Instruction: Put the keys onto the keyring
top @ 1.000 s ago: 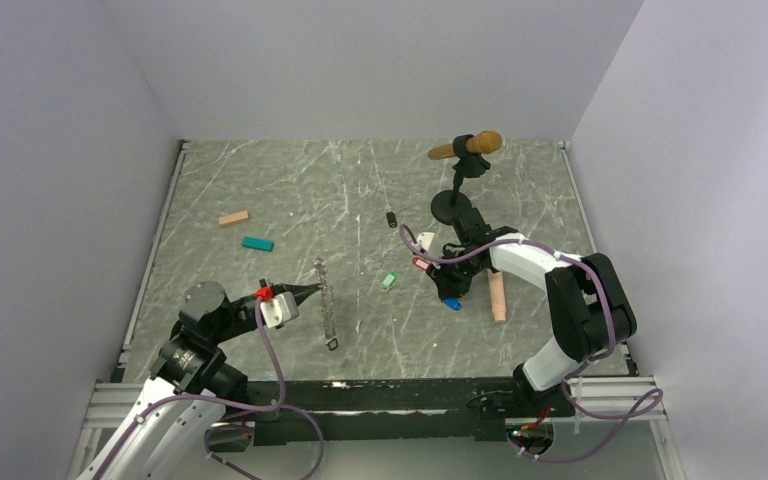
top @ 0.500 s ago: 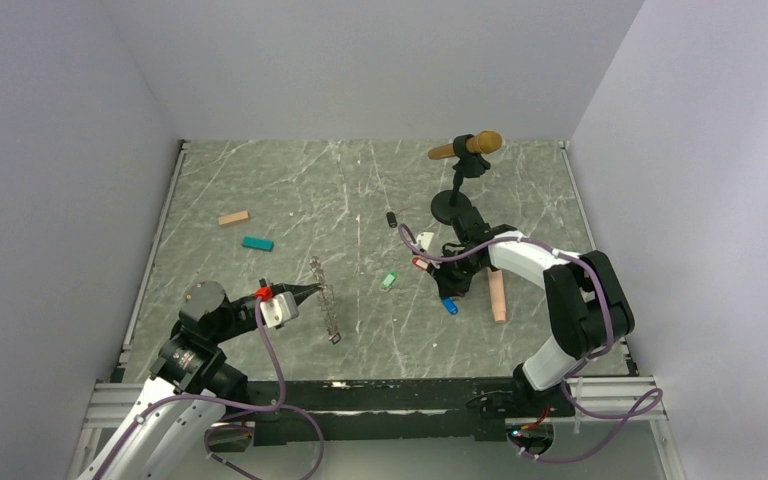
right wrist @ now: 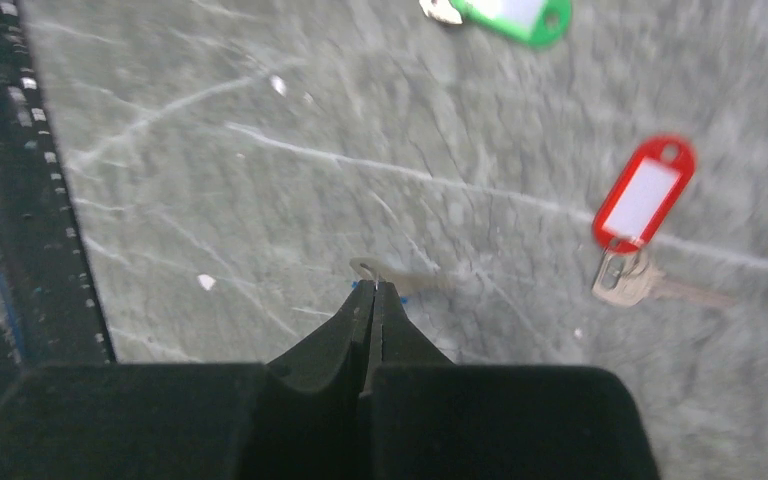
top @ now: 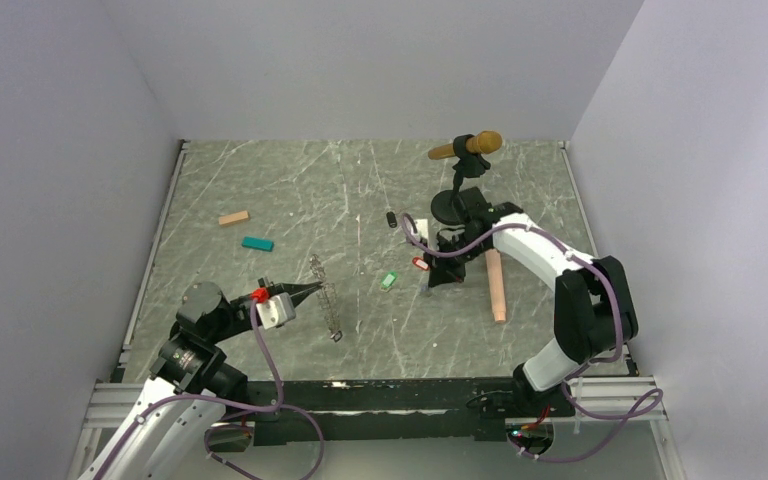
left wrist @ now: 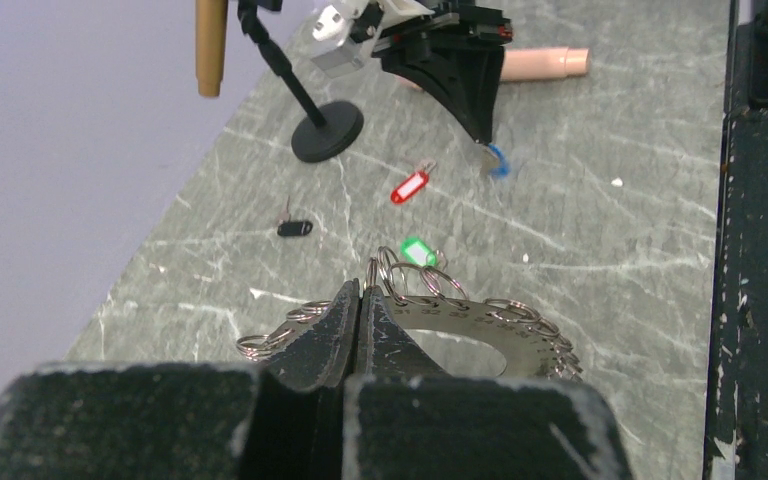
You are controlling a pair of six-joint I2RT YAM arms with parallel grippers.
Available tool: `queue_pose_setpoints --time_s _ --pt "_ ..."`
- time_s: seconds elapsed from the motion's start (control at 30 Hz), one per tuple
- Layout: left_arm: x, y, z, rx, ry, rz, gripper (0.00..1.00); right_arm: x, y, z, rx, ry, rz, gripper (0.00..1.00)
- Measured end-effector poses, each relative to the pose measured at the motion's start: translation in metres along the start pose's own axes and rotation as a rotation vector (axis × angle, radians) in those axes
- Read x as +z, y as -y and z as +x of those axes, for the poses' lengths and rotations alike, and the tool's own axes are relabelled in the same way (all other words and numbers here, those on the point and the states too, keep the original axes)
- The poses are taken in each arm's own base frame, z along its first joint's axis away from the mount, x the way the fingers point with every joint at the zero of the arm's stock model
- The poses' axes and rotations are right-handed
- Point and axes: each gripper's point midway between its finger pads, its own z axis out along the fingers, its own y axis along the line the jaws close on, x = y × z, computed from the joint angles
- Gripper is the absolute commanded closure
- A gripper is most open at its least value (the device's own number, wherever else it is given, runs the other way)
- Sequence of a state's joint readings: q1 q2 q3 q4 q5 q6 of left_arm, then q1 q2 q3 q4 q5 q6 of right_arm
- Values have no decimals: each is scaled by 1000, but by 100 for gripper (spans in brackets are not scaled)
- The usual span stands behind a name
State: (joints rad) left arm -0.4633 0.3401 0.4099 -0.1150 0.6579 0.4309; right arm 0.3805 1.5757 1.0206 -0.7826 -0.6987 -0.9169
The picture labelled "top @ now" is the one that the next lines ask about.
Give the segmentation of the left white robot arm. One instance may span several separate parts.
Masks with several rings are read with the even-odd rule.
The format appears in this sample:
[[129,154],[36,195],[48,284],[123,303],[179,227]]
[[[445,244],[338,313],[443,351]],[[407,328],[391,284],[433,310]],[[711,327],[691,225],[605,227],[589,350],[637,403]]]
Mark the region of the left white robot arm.
[[[209,281],[184,292],[169,339],[160,347],[137,400],[84,479],[165,479],[174,462],[216,429],[245,429],[245,417],[286,408],[284,383],[263,338],[295,319],[320,281],[273,283],[228,299]],[[272,374],[274,394],[255,400],[246,374],[227,362],[222,341],[251,332]]]

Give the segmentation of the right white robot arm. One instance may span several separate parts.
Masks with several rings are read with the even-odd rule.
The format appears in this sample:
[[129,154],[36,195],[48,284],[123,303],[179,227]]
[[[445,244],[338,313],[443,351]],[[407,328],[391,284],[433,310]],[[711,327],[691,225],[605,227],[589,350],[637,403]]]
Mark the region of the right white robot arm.
[[446,190],[431,202],[432,216],[450,231],[437,235],[437,250],[424,253],[429,288],[461,283],[466,265],[496,250],[528,269],[554,297],[553,337],[518,365],[513,406],[532,416],[546,407],[550,390],[592,361],[608,363],[639,332],[622,263],[596,258],[565,244],[510,203],[493,205],[472,187]]

